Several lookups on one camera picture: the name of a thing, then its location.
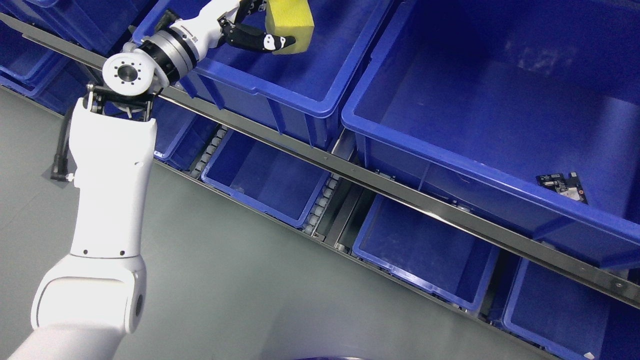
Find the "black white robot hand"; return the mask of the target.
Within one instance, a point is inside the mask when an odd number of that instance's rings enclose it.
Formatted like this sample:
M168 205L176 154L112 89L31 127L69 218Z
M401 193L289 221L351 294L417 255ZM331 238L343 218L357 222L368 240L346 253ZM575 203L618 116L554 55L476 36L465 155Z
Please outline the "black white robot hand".
M228 44L255 53L274 53L293 47L297 39L292 35L279 36L243 23L248 16L265 11L266 4L266 0L211 0L198 13L205 30L205 49Z

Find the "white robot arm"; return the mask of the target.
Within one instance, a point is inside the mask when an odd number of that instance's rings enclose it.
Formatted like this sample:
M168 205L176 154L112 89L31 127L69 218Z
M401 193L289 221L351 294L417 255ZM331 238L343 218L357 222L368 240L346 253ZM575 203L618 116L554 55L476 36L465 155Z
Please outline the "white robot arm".
M140 46L125 45L103 63L103 86L87 85L77 100L61 137L77 168L62 175L61 157L52 167L56 180L79 190L70 252L40 281L32 332L11 360L111 360L137 329L147 288L141 241L158 129L153 102L217 47L218 20L236 9L209 2Z

